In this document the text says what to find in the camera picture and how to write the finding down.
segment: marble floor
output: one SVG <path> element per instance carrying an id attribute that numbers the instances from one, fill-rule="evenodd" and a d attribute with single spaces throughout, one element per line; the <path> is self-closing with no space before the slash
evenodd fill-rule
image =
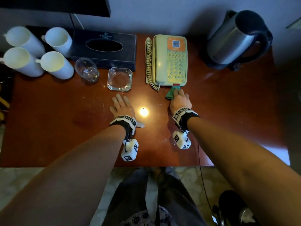
<path id="1" fill-rule="evenodd" d="M 43 168 L 0 168 L 0 210 L 42 169 Z M 112 170 L 100 204 L 91 220 L 91 226 L 99 226 L 102 224 L 118 184 L 131 169 L 130 167 L 117 167 Z M 215 225 L 212 221 L 209 205 L 206 200 L 200 167 L 175 167 L 174 169 L 180 176 L 181 181 L 208 225 Z M 206 193 L 210 205 L 213 206 L 218 203 L 220 194 L 225 190 L 231 189 L 231 186 L 215 167 L 202 167 L 202 173 Z M 156 213 L 157 192 L 158 188 L 156 183 L 149 178 L 145 199 L 152 218 L 155 218 Z"/>

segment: kettle base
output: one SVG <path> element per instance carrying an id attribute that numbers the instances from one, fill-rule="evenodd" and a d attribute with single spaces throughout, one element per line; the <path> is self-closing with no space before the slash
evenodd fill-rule
<path id="1" fill-rule="evenodd" d="M 201 57 L 202 61 L 207 65 L 207 67 L 221 70 L 228 66 L 228 64 L 219 64 L 219 63 L 214 62 L 207 53 L 206 45 L 204 45 L 201 48 L 201 50 L 199 52 L 199 56 Z"/>

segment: kettle lid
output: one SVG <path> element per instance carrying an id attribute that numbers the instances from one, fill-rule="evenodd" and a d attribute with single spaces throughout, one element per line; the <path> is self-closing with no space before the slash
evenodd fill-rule
<path id="1" fill-rule="evenodd" d="M 261 16 L 250 10 L 240 11 L 235 17 L 235 24 L 246 35 L 269 31 Z"/>

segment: wooden table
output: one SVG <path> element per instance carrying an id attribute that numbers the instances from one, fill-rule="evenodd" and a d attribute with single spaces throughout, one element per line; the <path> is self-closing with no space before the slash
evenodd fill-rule
<path id="1" fill-rule="evenodd" d="M 180 150 L 172 133 L 176 126 L 164 98 L 168 87 L 159 92 L 145 84 L 145 39 L 137 35 L 136 72 L 132 89 L 126 95 L 137 120 L 139 142 L 136 160 L 118 157 L 115 166 L 195 166 L 212 165 L 195 139 Z M 236 131 L 288 161 L 274 78 L 271 50 L 262 58 L 245 64 L 238 72 L 213 70 L 199 58 L 199 47 L 188 41 L 188 81 L 183 90 L 192 108 L 201 117 Z M 45 167 L 78 144 L 105 129 L 113 115 L 109 107 L 117 93 L 107 88 L 108 70 L 99 70 L 100 79 L 87 85 L 79 75 L 59 80 L 48 73 L 38 78 L 18 74 L 0 154 L 0 167 Z M 139 111 L 149 114 L 143 117 Z"/>

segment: telephone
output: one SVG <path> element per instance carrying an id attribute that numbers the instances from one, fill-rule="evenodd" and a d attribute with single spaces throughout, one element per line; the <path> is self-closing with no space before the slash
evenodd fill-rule
<path id="1" fill-rule="evenodd" d="M 184 86 L 187 82 L 187 40 L 182 36 L 156 35 L 145 41 L 145 82 L 160 86 Z"/>

